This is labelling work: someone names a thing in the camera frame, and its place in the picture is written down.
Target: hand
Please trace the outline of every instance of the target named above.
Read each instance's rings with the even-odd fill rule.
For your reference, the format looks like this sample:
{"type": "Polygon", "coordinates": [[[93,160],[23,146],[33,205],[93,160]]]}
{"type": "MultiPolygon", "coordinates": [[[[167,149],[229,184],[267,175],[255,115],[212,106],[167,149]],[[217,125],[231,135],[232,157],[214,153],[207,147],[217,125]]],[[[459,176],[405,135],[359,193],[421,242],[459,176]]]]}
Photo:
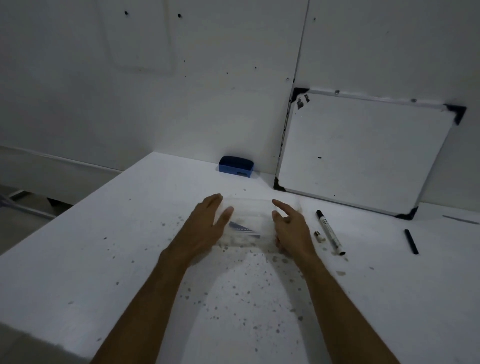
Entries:
{"type": "Polygon", "coordinates": [[[281,201],[272,200],[272,202],[288,215],[283,218],[278,211],[272,211],[280,250],[285,249],[297,265],[312,257],[318,258],[313,247],[310,230],[303,215],[281,201]]]}
{"type": "Polygon", "coordinates": [[[175,258],[189,265],[195,256],[210,249],[220,239],[233,213],[233,207],[227,207],[216,224],[213,224],[215,212],[222,199],[221,194],[213,194],[195,207],[168,246],[175,258]]]}

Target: person's left hand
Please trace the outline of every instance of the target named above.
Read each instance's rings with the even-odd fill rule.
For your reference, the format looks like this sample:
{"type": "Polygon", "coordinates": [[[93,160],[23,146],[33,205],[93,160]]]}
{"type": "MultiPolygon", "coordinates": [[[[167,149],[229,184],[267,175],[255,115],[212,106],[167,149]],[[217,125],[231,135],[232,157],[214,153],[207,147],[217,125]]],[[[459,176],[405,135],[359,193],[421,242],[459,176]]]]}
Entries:
{"type": "Polygon", "coordinates": [[[222,199],[221,194],[213,194],[195,207],[168,246],[173,257],[190,264],[195,256],[210,249],[220,239],[233,213],[233,207],[227,207],[216,224],[213,224],[215,212],[222,199]]]}

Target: forearm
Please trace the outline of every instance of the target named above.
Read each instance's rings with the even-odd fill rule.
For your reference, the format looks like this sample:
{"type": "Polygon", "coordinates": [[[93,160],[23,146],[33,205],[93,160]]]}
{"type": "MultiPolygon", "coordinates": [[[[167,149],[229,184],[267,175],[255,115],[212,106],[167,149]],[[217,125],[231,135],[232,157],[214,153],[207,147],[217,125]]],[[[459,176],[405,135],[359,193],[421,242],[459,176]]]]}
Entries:
{"type": "Polygon", "coordinates": [[[398,360],[365,320],[320,258],[299,263],[334,364],[395,363],[398,360]]]}
{"type": "Polygon", "coordinates": [[[188,262],[168,248],[91,361],[155,363],[173,302],[188,262]]]}

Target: blue box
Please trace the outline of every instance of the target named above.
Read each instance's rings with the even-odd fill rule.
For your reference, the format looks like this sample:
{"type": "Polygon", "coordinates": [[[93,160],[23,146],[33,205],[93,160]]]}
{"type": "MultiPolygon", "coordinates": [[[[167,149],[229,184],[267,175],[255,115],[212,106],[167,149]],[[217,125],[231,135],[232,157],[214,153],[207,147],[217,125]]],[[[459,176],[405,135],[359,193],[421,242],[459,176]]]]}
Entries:
{"type": "Polygon", "coordinates": [[[253,162],[245,158],[224,156],[218,163],[218,170],[224,173],[250,177],[253,171],[253,162]]]}

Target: small whiteboard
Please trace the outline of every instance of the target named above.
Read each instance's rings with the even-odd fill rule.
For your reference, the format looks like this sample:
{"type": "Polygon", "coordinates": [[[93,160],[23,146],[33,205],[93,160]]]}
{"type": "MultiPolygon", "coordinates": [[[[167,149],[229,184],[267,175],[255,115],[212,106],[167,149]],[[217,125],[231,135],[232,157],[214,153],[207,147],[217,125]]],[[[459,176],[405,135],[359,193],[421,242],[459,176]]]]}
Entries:
{"type": "Polygon", "coordinates": [[[277,173],[287,191],[408,214],[455,114],[307,92],[291,104],[277,173]]]}

